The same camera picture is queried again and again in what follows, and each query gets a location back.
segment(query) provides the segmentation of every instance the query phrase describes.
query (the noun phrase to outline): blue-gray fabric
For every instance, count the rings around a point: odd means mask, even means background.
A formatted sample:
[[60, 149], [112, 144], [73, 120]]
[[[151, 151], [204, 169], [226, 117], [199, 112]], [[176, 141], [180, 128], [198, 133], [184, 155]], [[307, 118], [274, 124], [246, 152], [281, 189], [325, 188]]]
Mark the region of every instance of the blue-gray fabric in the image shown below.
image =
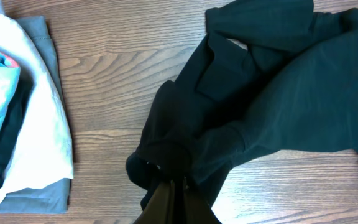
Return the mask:
[[[63, 102], [57, 55], [43, 16], [16, 19], [31, 38], [44, 60]], [[59, 214], [67, 211], [70, 180], [62, 179], [43, 189], [9, 193], [0, 204], [0, 213]]]

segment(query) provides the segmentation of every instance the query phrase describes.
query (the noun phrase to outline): pile of folded clothes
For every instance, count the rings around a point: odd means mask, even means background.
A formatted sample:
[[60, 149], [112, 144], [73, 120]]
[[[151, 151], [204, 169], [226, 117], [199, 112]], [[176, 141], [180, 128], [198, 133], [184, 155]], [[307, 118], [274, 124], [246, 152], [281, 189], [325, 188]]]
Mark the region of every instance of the pile of folded clothes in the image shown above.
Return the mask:
[[0, 213], [64, 213], [72, 141], [45, 20], [0, 2]]

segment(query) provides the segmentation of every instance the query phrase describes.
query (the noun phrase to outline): wooden surface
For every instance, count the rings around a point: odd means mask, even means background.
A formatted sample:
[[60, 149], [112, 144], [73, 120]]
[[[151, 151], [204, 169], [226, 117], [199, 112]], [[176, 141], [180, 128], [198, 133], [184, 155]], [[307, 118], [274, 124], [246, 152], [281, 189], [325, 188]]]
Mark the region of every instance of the wooden surface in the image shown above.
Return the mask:
[[[5, 0], [13, 18], [44, 15], [60, 57], [75, 142], [66, 215], [0, 215], [0, 223], [126, 224], [145, 191], [124, 164], [158, 87], [204, 36], [204, 11], [230, 0]], [[317, 11], [358, 7], [318, 0]], [[234, 169], [213, 207], [223, 223], [358, 223], [358, 156], [282, 151]]]

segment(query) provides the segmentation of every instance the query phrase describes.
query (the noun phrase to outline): black garment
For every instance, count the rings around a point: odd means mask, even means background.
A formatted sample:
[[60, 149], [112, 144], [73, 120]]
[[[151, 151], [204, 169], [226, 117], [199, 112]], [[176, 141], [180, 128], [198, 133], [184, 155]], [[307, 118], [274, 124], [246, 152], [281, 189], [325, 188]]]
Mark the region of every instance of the black garment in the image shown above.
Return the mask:
[[0, 188], [4, 183], [3, 174], [5, 168], [11, 160], [17, 135], [22, 127], [31, 88], [31, 82], [19, 80], [15, 94], [7, 107], [6, 117], [2, 123], [0, 130]]
[[177, 80], [155, 96], [127, 160], [133, 183], [153, 191], [160, 173], [192, 176], [212, 205], [229, 171], [255, 158], [358, 152], [358, 9], [238, 0], [207, 10], [206, 28]]

